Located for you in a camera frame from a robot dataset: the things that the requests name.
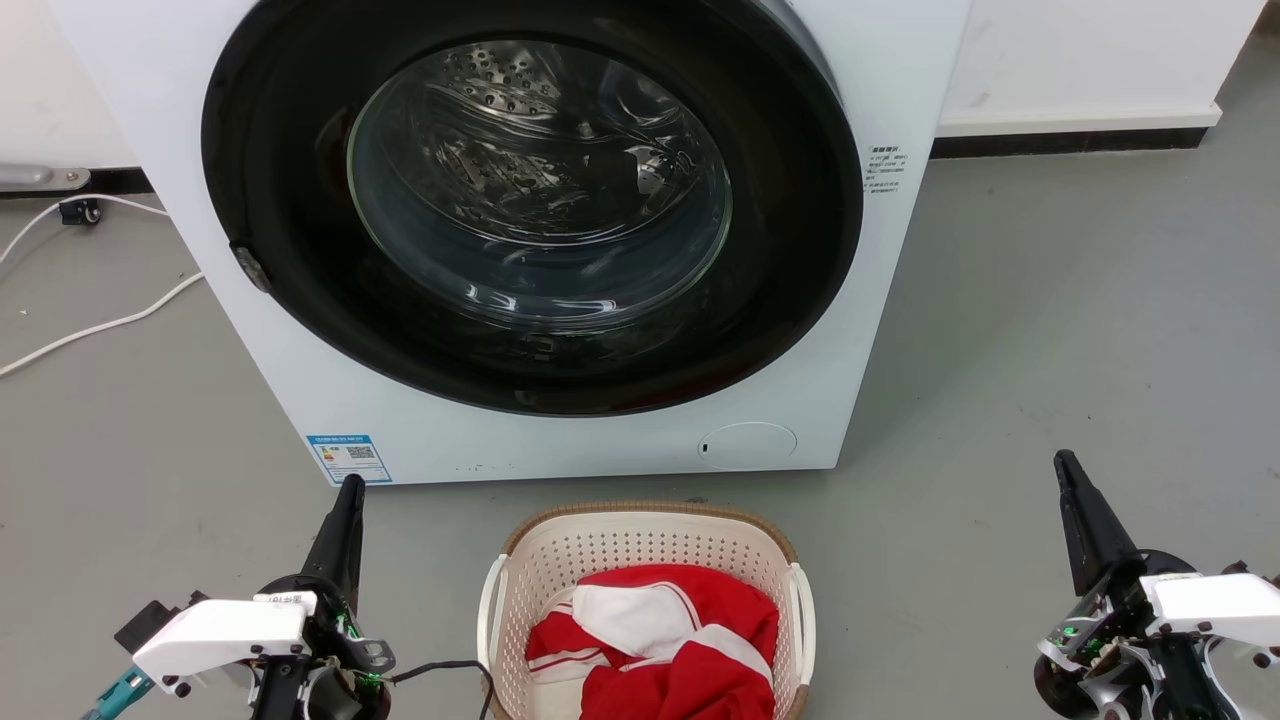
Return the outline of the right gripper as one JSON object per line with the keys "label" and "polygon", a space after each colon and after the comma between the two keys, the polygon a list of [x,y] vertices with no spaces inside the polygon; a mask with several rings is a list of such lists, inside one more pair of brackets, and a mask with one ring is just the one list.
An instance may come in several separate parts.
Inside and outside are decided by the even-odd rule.
{"label": "right gripper", "polygon": [[1076,605],[1038,644],[1039,698],[1065,719],[1213,719],[1213,625],[1175,610],[1206,577],[1138,550],[1071,450],[1053,469]]}

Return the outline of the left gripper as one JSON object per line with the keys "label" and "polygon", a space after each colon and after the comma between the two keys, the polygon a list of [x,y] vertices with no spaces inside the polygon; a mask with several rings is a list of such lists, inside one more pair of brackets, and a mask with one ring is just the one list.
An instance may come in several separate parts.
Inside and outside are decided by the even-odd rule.
{"label": "left gripper", "polygon": [[366,480],[347,474],[301,573],[255,596],[278,603],[312,597],[314,606],[305,607],[300,642],[280,653],[251,653],[252,719],[389,717],[390,692],[381,676],[396,657],[357,623],[365,492]]}

